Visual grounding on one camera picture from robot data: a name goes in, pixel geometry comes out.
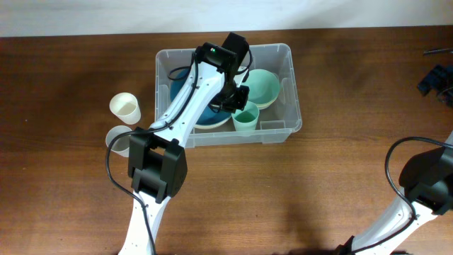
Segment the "green cup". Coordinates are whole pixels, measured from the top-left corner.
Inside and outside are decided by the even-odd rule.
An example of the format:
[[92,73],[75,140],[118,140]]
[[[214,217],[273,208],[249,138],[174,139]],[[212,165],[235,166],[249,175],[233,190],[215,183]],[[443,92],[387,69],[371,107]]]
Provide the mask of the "green cup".
[[260,110],[257,105],[248,101],[243,110],[232,113],[234,128],[236,131],[252,131],[256,129]]

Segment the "yellow bowl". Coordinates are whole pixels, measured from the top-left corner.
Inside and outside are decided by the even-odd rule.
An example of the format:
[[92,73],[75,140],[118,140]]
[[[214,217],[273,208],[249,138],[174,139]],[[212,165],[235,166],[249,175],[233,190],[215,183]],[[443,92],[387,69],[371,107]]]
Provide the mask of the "yellow bowl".
[[269,108],[274,102],[275,99],[267,103],[256,103],[256,106],[258,107],[259,110],[264,110],[266,108]]

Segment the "blue plate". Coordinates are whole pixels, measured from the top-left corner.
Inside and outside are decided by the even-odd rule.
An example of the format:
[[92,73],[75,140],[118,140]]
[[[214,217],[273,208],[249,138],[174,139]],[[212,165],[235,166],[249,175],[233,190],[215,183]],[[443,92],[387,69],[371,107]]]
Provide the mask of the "blue plate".
[[[178,92],[182,89],[185,80],[186,74],[188,73],[188,67],[178,67],[174,69],[176,72],[176,77],[174,78],[171,87],[170,87],[170,98],[173,101],[177,96]],[[218,128],[220,125],[223,125],[226,121],[231,118],[231,114],[228,112],[218,112],[215,113],[209,107],[206,107],[202,112],[202,115],[199,117],[198,121],[195,124],[197,129],[213,129]]]

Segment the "green bowl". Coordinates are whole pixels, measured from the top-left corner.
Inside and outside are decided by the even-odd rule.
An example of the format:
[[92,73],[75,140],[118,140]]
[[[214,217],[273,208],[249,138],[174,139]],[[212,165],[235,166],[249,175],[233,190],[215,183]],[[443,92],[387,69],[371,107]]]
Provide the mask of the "green bowl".
[[243,85],[250,89],[248,99],[255,104],[276,100],[280,93],[278,77],[264,69],[250,71]]

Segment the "cream plate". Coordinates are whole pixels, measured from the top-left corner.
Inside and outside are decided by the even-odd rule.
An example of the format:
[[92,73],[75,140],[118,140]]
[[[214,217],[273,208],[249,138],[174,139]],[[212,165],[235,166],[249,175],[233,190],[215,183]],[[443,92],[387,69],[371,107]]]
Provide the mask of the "cream plate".
[[210,130],[225,124],[231,118],[230,113],[216,113],[214,115],[202,114],[194,123],[193,128]]

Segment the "cream cup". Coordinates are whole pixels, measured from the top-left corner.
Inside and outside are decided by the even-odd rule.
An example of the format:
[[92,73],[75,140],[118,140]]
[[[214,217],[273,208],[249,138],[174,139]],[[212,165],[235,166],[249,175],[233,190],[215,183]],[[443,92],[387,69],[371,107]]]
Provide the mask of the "cream cup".
[[118,93],[109,103],[110,111],[128,125],[137,124],[141,119],[141,110],[137,98],[127,92]]

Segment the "grey cup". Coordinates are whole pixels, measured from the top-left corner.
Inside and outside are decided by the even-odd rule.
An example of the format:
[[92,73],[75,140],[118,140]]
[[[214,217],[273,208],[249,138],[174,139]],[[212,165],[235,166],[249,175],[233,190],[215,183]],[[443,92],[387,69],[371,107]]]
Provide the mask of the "grey cup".
[[[124,133],[124,132],[130,132],[132,129],[130,127],[127,127],[125,125],[118,125],[110,129],[105,137],[105,143],[106,146],[108,147],[112,140],[117,137],[118,135]],[[114,145],[112,146],[112,152],[128,158],[129,153],[130,153],[130,136],[124,136],[119,138]]]

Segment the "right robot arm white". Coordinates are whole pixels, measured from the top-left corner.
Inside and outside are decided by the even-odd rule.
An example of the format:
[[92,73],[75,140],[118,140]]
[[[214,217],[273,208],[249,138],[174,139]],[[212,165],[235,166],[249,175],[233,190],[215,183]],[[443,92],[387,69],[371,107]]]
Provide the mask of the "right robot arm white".
[[[411,157],[397,186],[391,178],[390,159],[404,142],[436,148]],[[396,254],[396,248],[419,227],[452,210],[452,137],[444,142],[419,136],[399,139],[386,153],[384,170],[396,198],[371,227],[338,246],[335,254]]]

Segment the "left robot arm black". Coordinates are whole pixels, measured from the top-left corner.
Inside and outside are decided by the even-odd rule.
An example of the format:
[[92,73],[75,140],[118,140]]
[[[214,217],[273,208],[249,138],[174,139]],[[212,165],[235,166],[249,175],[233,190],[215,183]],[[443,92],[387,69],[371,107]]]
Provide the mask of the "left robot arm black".
[[125,132],[130,139],[128,176],[134,200],[121,254],[155,254],[155,239],[168,202],[180,190],[188,172],[185,145],[202,112],[235,113],[247,103],[249,89],[242,83],[251,57],[250,45],[230,33],[222,45],[197,47],[185,83],[167,110],[148,129]]

